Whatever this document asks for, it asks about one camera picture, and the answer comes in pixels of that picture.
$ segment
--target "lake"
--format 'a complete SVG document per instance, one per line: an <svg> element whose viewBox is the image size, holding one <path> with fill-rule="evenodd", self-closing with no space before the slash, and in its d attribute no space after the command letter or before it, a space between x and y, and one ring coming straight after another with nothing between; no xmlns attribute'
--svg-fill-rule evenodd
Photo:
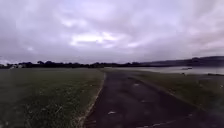
<svg viewBox="0 0 224 128"><path fill-rule="evenodd" d="M135 67L121 68L124 70L153 71L161 73L186 73L186 74L222 74L224 67Z"/></svg>

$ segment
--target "road edge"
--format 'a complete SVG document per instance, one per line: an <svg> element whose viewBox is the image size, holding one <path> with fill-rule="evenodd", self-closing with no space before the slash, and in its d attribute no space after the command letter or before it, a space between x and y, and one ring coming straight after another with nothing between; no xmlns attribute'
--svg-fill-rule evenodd
<svg viewBox="0 0 224 128"><path fill-rule="evenodd" d="M84 118L80 121L80 124L78 125L79 128L85 128L84 122L85 122L86 118L91 114L92 109L95 106L96 101L97 101L100 93L102 92L103 85L104 85L104 82L105 82L106 77L107 77L106 73L105 72L103 72L103 73L104 73L104 75L103 75L103 80L100 83L100 88L99 88L98 92L96 93L96 95L93 97L92 102L90 103L90 105L89 105L89 107L88 107L88 109L87 109L87 111L84 115Z"/></svg>

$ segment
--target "overcast sky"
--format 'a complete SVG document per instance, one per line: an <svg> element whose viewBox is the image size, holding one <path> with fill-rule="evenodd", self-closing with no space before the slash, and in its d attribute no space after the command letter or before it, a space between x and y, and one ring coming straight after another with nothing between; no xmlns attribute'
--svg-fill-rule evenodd
<svg viewBox="0 0 224 128"><path fill-rule="evenodd" d="M224 55L224 0L0 0L0 63Z"/></svg>

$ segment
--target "grass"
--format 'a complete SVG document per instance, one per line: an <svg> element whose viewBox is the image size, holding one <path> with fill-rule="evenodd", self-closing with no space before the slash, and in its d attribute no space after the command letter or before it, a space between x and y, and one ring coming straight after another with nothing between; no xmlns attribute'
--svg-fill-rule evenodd
<svg viewBox="0 0 224 128"><path fill-rule="evenodd" d="M0 127L78 127L102 79L95 69L0 70Z"/></svg>
<svg viewBox="0 0 224 128"><path fill-rule="evenodd" d="M224 115L224 76L122 71L207 111Z"/></svg>

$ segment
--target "road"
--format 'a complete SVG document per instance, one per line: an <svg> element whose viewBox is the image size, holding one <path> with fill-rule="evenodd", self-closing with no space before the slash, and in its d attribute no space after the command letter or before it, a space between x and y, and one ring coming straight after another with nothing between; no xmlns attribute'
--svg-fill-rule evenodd
<svg viewBox="0 0 224 128"><path fill-rule="evenodd" d="M86 128L224 128L219 117L150 84L108 72Z"/></svg>

